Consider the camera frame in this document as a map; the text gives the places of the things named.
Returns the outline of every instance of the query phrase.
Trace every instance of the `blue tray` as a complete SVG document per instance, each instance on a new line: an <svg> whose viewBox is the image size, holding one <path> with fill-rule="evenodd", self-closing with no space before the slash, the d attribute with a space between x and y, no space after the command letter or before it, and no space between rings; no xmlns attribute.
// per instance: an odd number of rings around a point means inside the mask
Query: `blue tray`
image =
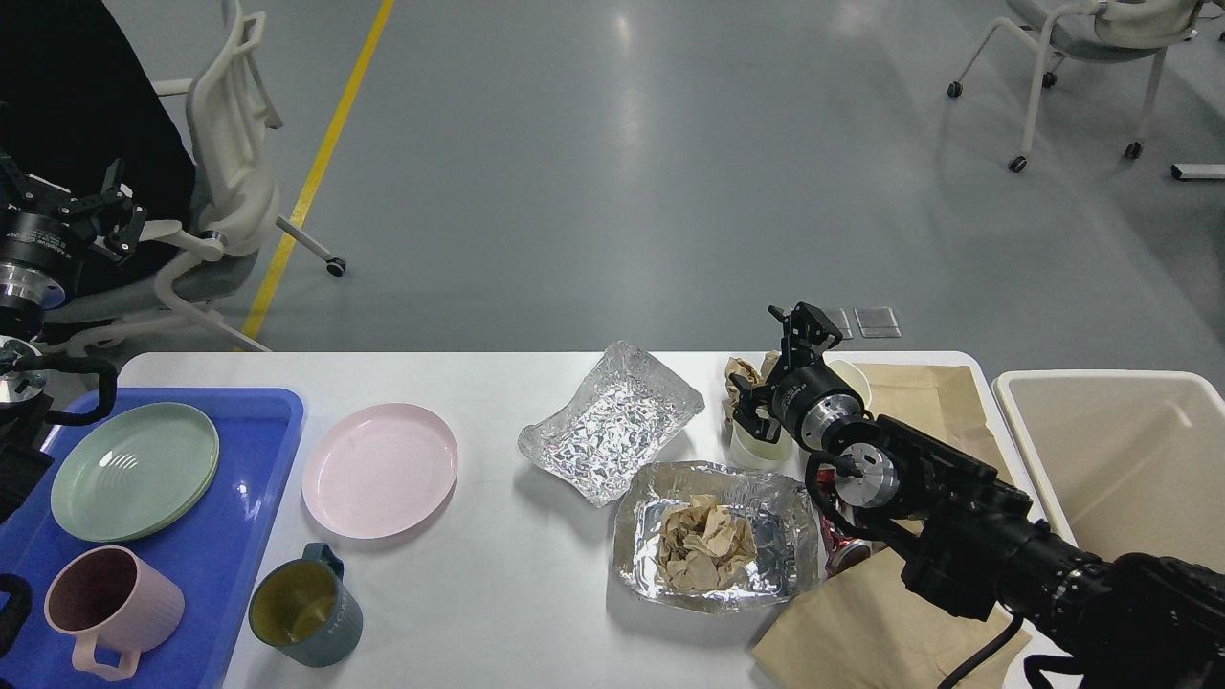
<svg viewBox="0 0 1225 689"><path fill-rule="evenodd" d="M94 398L82 397L69 411L92 408ZM60 428L44 447L55 465L0 525L0 573L18 574L34 590L33 611L0 658L0 678L15 689L212 689L225 673L298 451L303 403L279 389L127 387L119 390L115 413L152 402L191 405L221 436L217 474L200 501L167 528L124 543L183 588L183 622L163 645L141 655L131 679L113 684L72 669L74 640L47 625L43 597L55 574L97 543L78 541L55 523L51 481L69 451L98 424ZM114 663L118 653L99 649L98 660Z"/></svg>

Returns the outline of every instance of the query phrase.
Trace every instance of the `floor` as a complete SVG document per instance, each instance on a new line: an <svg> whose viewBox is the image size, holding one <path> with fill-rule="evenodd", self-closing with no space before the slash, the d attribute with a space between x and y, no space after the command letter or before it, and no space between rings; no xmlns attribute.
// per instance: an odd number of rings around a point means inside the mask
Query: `floor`
<svg viewBox="0 0 1225 689"><path fill-rule="evenodd" d="M108 0L153 78L192 75L216 2ZM250 0L299 195L380 4ZM892 306L903 337L989 376L1189 370L1225 390L1225 20L1148 63L1067 61L1017 154L1031 54L1002 1L401 0L260 340L287 351L766 349L769 304ZM1213 7L1205 17L1219 15ZM181 108L173 101L172 109ZM260 276L223 303L241 324ZM181 331L148 349L224 349Z"/></svg>

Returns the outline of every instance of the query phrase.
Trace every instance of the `black cable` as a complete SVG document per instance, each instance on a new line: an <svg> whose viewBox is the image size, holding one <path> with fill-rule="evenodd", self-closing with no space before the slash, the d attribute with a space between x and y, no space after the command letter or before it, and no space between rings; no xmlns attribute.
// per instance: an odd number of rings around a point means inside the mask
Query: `black cable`
<svg viewBox="0 0 1225 689"><path fill-rule="evenodd" d="M974 672L974 668L982 664L982 661L993 656L1000 649L1003 649L1003 645L1012 640L1012 638L1017 635L1017 631L1020 631L1020 624L1023 622L1025 622L1025 618L1013 613L1012 622L1008 623L1008 626L1003 628L1003 631L1001 631L998 636L987 641L986 646L982 646L976 653L965 658L965 662L957 666L957 669L953 672L948 673L948 677L946 677L936 689L951 689L957 685L958 682L965 679L965 676Z"/></svg>
<svg viewBox="0 0 1225 689"><path fill-rule="evenodd" d="M1084 674L1080 661L1067 656L1029 656L1025 658L1025 679L1033 689L1052 689L1042 671L1058 674Z"/></svg>
<svg viewBox="0 0 1225 689"><path fill-rule="evenodd" d="M838 527L844 536L850 536L851 538L866 538L867 541L880 541L881 538L876 536L872 531L855 526L854 523L846 521L846 517L838 512L838 509L829 503L826 494L817 485L817 473L821 471L821 459L813 452L809 457L809 463L804 466L804 487L809 489L809 497L812 501L817 504L817 509L821 514L826 516L829 521Z"/></svg>

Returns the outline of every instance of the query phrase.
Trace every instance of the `office chair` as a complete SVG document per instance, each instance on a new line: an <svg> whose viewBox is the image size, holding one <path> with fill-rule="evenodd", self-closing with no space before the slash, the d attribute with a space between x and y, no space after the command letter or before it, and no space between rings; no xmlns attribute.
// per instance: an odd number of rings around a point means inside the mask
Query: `office chair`
<svg viewBox="0 0 1225 689"><path fill-rule="evenodd" d="M278 229L320 256L331 275L344 275L343 257L278 215L281 192L263 135L266 129L279 129L282 120L268 99L254 55L263 37L266 15L244 15L239 0L224 0L223 16L228 21L225 43L203 74L153 85L158 96L187 96L187 129L196 173L203 179L197 188L205 201L194 204L201 210L192 228L178 221L151 221L145 224L141 242L163 242L181 251L145 280L80 297L48 311L50 324L115 320L42 349L83 354L88 346L111 346L130 336L197 325L244 349L267 352L267 347L229 326L212 302L241 287L260 248Z"/></svg>
<svg viewBox="0 0 1225 689"><path fill-rule="evenodd" d="M1034 147L1034 126L1038 123L1038 98L1042 88L1055 86L1055 70L1065 58L1094 63L1125 63L1153 55L1144 109L1140 113L1136 140L1127 145L1123 156L1136 159L1144 150L1153 103L1161 80L1167 45L1191 36L1203 0L1007 0L1008 6L1024 25L998 17L987 26L982 40L970 61L948 85L948 97L958 98L962 80L978 59L996 29L1005 28L1034 50L1034 76L1029 87L1029 108L1020 140L1020 154L1008 163L1008 169L1025 169ZM1039 32L1038 38L1033 33Z"/></svg>

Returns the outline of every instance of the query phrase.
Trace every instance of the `crumpled foil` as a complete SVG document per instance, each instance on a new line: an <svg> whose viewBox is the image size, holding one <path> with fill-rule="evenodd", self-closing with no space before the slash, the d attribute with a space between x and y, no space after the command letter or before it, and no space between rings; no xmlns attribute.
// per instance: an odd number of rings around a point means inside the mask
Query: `crumpled foil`
<svg viewBox="0 0 1225 689"><path fill-rule="evenodd" d="M658 573L664 510L710 494L753 530L757 559L722 591L675 591ZM643 598L722 614L780 603L824 580L826 553L804 484L779 473L709 462L659 462L642 467L621 500L612 537L612 570Z"/></svg>
<svg viewBox="0 0 1225 689"><path fill-rule="evenodd" d="M614 342L565 408L519 433L519 451L603 508L704 407L659 359Z"/></svg>

